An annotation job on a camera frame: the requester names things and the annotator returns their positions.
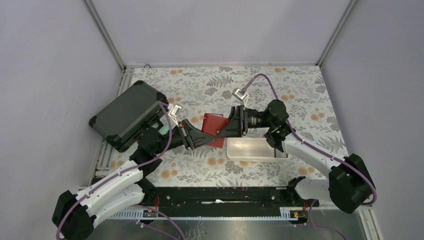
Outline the red card holder wallet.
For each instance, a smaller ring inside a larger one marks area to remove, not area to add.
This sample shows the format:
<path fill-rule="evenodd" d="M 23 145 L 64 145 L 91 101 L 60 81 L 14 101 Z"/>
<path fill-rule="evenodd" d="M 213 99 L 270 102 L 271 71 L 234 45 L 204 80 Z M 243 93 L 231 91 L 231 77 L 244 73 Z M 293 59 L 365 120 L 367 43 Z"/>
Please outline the red card holder wallet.
<path fill-rule="evenodd" d="M 224 146 L 225 138 L 217 137 L 218 133 L 229 123 L 229 119 L 220 114 L 205 113 L 201 131 L 215 137 L 215 140 L 207 145 L 221 149 Z"/>

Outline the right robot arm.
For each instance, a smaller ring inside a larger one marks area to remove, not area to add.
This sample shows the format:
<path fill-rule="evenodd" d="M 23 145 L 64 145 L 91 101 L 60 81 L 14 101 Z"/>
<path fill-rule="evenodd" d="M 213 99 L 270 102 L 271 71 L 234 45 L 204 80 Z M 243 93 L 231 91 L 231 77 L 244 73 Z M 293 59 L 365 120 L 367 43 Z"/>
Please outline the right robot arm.
<path fill-rule="evenodd" d="M 299 206 L 305 200 L 331 201 L 341 211 L 351 214 L 359 206 L 370 206 L 377 201 L 376 187 L 363 159 L 353 153 L 349 156 L 329 153 L 307 142 L 291 126 L 283 101 L 272 100 L 263 111 L 234 106 L 228 119 L 217 131 L 217 137 L 243 137 L 249 129 L 267 128 L 264 136 L 271 148 L 296 157 L 325 175 L 325 179 L 296 178 L 294 188 L 286 193 L 291 205 Z"/>

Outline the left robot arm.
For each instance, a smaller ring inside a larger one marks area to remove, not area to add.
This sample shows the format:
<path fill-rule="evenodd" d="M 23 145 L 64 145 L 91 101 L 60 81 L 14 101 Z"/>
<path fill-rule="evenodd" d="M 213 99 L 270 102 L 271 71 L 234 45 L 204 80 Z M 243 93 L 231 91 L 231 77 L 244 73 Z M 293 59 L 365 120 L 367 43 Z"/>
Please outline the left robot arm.
<path fill-rule="evenodd" d="M 146 176 L 159 166 L 161 156 L 176 147 L 193 150 L 216 140 L 186 119 L 173 129 L 163 129 L 164 125 L 145 127 L 139 132 L 137 150 L 123 166 L 85 189 L 67 190 L 58 197 L 52 216 L 56 239 L 85 240 L 100 223 L 126 207 L 152 204 L 155 192 Z"/>

